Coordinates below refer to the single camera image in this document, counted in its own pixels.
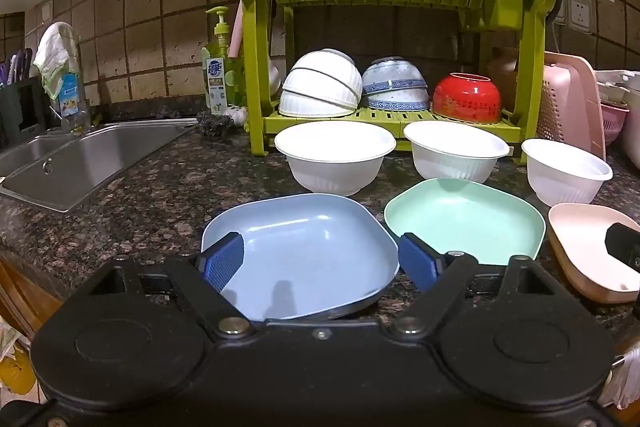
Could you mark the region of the pink square plate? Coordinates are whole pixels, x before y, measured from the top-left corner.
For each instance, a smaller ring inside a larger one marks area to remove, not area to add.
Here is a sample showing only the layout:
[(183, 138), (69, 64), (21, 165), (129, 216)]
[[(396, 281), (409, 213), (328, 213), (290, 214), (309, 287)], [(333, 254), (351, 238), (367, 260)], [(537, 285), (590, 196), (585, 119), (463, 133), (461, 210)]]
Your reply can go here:
[(549, 241), (570, 283), (586, 298), (602, 305), (632, 303), (639, 294), (639, 273), (611, 256), (605, 236), (619, 223), (638, 232), (625, 213), (600, 205), (562, 202), (548, 213)]

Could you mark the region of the mint green square plate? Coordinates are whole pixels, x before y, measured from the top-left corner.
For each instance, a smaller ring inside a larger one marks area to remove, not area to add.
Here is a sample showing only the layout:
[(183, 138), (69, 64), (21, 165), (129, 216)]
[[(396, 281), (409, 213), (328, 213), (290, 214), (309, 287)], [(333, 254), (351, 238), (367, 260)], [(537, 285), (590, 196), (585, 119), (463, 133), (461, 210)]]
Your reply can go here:
[(393, 198), (384, 220), (396, 236), (410, 232), (440, 253), (464, 251), (482, 265), (536, 258), (546, 221), (524, 199), (485, 184), (425, 180)]

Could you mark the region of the white disposable bowl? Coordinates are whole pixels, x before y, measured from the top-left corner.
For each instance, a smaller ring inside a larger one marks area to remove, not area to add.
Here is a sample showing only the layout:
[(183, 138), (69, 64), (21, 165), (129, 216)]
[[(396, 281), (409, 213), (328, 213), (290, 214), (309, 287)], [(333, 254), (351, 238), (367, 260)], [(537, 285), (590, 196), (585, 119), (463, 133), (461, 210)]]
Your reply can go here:
[(356, 121), (314, 121), (279, 132), (274, 146), (314, 193), (352, 196), (371, 184), (396, 147), (392, 132)]
[(590, 204), (602, 184), (613, 178), (606, 161), (562, 142), (528, 139), (522, 151), (527, 156), (529, 186), (549, 207), (562, 202)]
[(497, 135), (451, 121), (417, 121), (404, 129), (416, 171), (423, 179), (484, 183), (496, 162), (510, 153)]

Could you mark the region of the blue square plate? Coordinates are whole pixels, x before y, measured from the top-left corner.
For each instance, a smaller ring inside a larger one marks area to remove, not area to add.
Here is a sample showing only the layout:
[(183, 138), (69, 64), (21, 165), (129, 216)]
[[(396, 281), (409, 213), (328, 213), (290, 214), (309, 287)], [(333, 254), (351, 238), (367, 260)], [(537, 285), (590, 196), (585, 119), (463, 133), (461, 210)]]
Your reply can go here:
[(236, 206), (209, 222), (202, 248), (230, 232), (243, 239), (243, 262), (221, 294), (252, 321), (346, 317), (375, 303), (399, 270), (393, 237), (343, 196)]

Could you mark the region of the blue patterned ceramic bowls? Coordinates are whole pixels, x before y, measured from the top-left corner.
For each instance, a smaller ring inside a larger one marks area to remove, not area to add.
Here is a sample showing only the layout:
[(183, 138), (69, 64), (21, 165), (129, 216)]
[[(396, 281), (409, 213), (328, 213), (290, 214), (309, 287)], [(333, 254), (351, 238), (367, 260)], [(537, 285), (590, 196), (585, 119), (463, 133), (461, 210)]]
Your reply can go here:
[(422, 112), (430, 107), (420, 70), (401, 56), (379, 58), (364, 71), (361, 104), (395, 112)]

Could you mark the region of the stacked white ceramic bowls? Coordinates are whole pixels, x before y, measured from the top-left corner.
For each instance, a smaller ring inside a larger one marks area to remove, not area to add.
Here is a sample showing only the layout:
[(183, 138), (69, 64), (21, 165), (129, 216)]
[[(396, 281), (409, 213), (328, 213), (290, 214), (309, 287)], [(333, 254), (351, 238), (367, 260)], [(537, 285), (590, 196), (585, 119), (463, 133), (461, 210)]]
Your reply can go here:
[(354, 61), (334, 49), (311, 51), (286, 76), (279, 113), (296, 118), (348, 116), (358, 108), (362, 76)]

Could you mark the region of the pink round colander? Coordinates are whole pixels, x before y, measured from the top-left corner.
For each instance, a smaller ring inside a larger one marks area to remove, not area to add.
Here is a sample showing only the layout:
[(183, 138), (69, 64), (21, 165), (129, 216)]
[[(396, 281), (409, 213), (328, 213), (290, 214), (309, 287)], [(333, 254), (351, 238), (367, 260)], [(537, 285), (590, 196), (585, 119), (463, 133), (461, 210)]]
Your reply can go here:
[(605, 144), (612, 144), (622, 132), (629, 108), (623, 104), (601, 104)]

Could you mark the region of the pink plastic basket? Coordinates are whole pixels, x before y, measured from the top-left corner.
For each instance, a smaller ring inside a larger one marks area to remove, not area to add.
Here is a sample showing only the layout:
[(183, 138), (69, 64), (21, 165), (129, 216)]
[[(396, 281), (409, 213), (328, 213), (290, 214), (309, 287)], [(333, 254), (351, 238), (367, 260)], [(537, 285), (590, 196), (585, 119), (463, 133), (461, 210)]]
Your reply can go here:
[(544, 54), (537, 135), (606, 158), (596, 74), (583, 57)]

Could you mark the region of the steel wool scrubber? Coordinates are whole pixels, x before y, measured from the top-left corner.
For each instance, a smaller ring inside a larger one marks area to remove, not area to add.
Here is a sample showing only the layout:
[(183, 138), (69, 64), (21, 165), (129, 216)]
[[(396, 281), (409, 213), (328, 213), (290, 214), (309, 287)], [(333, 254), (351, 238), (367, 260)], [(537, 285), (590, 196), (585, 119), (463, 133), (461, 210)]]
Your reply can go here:
[(196, 122), (201, 134), (209, 138), (224, 138), (235, 130), (235, 123), (230, 116), (214, 115), (205, 110), (196, 115)]

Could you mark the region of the garlic bulb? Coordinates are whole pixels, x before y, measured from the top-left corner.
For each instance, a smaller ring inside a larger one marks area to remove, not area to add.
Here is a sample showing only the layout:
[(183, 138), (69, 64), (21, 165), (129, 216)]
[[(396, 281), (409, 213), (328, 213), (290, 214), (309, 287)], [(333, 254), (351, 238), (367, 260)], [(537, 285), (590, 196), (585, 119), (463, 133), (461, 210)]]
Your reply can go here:
[(243, 127), (248, 118), (247, 108), (244, 106), (230, 106), (226, 109), (224, 115), (232, 120), (235, 127)]

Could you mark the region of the red ceramic bowl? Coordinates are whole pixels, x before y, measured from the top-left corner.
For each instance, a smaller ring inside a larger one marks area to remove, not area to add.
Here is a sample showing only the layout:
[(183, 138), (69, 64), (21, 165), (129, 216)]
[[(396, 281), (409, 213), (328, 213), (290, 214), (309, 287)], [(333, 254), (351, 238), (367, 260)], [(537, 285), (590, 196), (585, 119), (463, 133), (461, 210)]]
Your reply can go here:
[(488, 77), (452, 72), (437, 83), (432, 109), (442, 117), (497, 124), (502, 112), (501, 95)]

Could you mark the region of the stainless steel sink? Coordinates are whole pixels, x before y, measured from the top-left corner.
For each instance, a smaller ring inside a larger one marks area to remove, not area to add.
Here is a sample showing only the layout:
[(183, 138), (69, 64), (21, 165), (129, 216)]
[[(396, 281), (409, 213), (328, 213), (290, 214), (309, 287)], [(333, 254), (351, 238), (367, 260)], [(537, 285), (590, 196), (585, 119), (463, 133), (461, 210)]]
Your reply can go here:
[(193, 118), (119, 122), (44, 153), (3, 177), (3, 196), (58, 213), (193, 129)]

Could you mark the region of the green dish soap bottle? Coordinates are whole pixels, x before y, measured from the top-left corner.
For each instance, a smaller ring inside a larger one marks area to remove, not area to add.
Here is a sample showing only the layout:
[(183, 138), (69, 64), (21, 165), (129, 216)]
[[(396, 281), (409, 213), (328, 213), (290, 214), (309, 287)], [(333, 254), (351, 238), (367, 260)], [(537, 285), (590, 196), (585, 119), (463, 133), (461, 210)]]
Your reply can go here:
[(213, 115), (224, 115), (231, 106), (244, 102), (244, 78), (242, 64), (231, 57), (231, 26), (226, 21), (228, 6), (215, 6), (207, 15), (217, 17), (209, 43), (201, 48), (206, 102)]

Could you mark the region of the black knife block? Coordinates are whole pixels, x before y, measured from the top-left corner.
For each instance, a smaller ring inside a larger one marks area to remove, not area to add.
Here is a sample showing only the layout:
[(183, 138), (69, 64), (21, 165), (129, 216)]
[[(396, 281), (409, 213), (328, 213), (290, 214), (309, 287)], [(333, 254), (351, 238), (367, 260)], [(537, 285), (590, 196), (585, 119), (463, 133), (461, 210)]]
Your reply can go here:
[(46, 132), (46, 95), (38, 77), (1, 89), (1, 146), (23, 144)]

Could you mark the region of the white green cloth on faucet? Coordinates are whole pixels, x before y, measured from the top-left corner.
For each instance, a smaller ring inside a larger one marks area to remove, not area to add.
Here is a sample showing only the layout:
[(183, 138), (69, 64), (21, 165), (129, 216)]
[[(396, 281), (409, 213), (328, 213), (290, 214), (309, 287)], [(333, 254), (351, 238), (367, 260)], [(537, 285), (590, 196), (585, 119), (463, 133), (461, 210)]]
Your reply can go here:
[(38, 69), (44, 92), (55, 101), (66, 74), (81, 73), (76, 34), (68, 23), (53, 23), (42, 35), (32, 64)]

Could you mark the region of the pink handled white spoon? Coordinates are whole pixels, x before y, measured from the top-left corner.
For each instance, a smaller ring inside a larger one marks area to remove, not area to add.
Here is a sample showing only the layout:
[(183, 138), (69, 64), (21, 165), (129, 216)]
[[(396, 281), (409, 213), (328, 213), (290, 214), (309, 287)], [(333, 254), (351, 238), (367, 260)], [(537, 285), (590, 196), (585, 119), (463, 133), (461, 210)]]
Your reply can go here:
[(230, 58), (238, 58), (240, 56), (243, 40), (243, 15), (244, 5), (242, 1), (239, 1), (229, 42), (228, 57)]

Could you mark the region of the wall power socket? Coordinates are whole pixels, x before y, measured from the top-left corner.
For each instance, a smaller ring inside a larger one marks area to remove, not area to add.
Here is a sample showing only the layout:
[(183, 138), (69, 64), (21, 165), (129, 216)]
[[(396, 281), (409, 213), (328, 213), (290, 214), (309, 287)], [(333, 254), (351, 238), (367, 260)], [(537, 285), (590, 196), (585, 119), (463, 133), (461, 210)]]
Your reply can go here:
[(567, 26), (584, 34), (594, 31), (593, 0), (566, 0)]

